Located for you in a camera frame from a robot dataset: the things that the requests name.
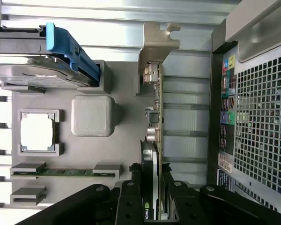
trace metal panel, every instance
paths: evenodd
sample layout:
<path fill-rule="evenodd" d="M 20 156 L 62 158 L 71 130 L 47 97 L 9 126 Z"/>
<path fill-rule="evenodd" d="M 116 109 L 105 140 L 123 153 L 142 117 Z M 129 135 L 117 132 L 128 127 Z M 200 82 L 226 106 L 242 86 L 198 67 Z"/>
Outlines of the metal panel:
<path fill-rule="evenodd" d="M 167 22 L 179 23 L 181 31 L 173 32 L 171 37 L 181 40 L 180 49 L 163 64 L 164 154 L 176 161 L 172 164 L 175 179 L 202 185 L 206 180 L 210 35 L 238 3 L 239 0 L 3 0 L 0 24 L 36 28 L 54 22 L 69 30 L 94 60 L 137 62 L 144 21 L 159 22 L 162 29 Z M 9 116 L 0 116 L 0 120 L 10 121 Z M 11 154 L 10 129 L 1 130 L 0 137 L 0 153 Z M 0 163 L 6 162 L 8 158 L 0 156 Z M 0 176 L 6 180 L 9 168 L 0 165 Z M 2 201 L 3 195 L 11 194 L 6 192 L 0 191 Z M 20 214 L 17 212 L 10 221 L 3 221 L 1 215 L 6 210 L 9 209 L 0 209 L 0 224 L 21 220 L 15 218 Z"/>

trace blue plastic latch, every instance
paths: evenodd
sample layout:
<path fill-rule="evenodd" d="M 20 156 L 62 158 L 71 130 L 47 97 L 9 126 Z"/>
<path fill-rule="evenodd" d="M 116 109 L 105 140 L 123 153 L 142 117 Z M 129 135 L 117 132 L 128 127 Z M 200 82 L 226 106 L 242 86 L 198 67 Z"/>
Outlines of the blue plastic latch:
<path fill-rule="evenodd" d="M 75 72 L 84 70 L 89 78 L 100 81 L 100 68 L 85 53 L 66 29 L 55 27 L 52 22 L 46 24 L 46 47 L 52 53 L 63 54 L 70 59 L 70 67 Z"/>

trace screw hole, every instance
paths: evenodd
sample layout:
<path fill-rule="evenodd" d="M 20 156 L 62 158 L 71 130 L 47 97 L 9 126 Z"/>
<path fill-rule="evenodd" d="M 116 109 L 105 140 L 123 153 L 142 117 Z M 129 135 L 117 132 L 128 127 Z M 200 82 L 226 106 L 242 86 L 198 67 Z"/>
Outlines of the screw hole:
<path fill-rule="evenodd" d="M 197 215 L 196 215 L 196 214 L 191 214 L 191 218 L 192 218 L 192 219 L 196 219 L 196 218 L 197 218 Z"/>
<path fill-rule="evenodd" d="M 126 218 L 127 219 L 131 219 L 132 218 L 132 214 L 126 214 Z"/>

